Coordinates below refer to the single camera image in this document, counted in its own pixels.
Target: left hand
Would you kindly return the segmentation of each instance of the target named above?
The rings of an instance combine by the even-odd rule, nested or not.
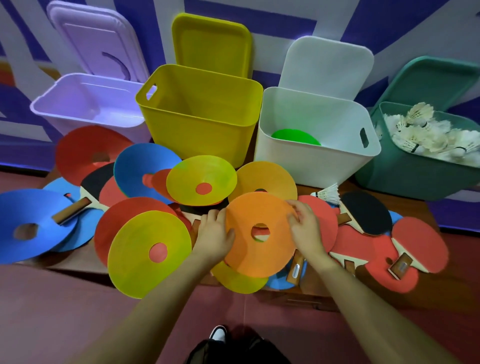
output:
[[[232,248],[235,231],[225,232],[226,210],[210,210],[202,215],[198,228],[198,237],[192,254],[199,256],[209,268],[220,263]]]

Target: wooden table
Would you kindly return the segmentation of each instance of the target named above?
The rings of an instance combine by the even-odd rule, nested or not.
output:
[[[245,163],[253,160],[255,140],[256,136],[254,135]],[[60,174],[56,169],[52,170],[40,187],[59,176]],[[352,180],[353,178],[340,186],[340,194],[361,189]],[[298,186],[299,195],[310,194],[317,190],[312,187]],[[389,210],[403,216],[419,218],[430,224],[437,231],[439,230],[425,202],[371,191],[369,193],[382,201]],[[111,285],[108,277],[105,277],[106,268],[95,255],[93,241],[71,252],[45,253],[38,258],[30,260],[27,264],[61,270],[67,274]],[[74,273],[74,271],[83,271],[84,273]],[[450,262],[446,269],[438,274],[421,272],[416,288],[407,294],[392,292],[384,288],[373,279],[363,266],[357,268],[356,277],[397,308],[442,309],[468,313],[477,307],[477,302],[465,279],[462,278],[454,256],[450,257]],[[218,281],[212,276],[205,277],[202,280],[202,284],[219,285]],[[299,287],[285,291],[277,291],[265,287],[257,292],[256,295],[261,300],[274,304],[291,304],[320,310],[337,310],[330,293],[310,266],[307,266],[305,276],[302,278]]]

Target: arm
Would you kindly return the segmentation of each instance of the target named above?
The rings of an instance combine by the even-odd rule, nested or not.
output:
[[[151,290],[118,326],[106,331],[71,364],[155,363],[193,289],[230,251],[235,233],[225,233],[225,209],[203,215],[187,259]]]
[[[320,275],[372,363],[458,363],[418,326],[354,278],[325,252],[318,219],[307,205],[288,201],[299,220],[288,217],[297,248]]]

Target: black pants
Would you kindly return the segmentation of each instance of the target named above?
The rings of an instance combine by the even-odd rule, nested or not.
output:
[[[274,344],[255,338],[246,345],[203,340],[190,353],[185,364],[290,364]]]

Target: red floor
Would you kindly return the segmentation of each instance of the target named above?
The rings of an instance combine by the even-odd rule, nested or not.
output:
[[[38,181],[0,172],[0,192],[36,187]],[[444,238],[480,298],[480,239]],[[115,289],[21,266],[0,266],[0,292],[0,362],[10,364],[63,363],[137,302]],[[463,362],[480,363],[480,313],[404,314]],[[158,362],[182,363],[220,323],[253,327],[294,364],[368,362],[340,314],[266,305],[253,295],[204,286],[192,294]]]

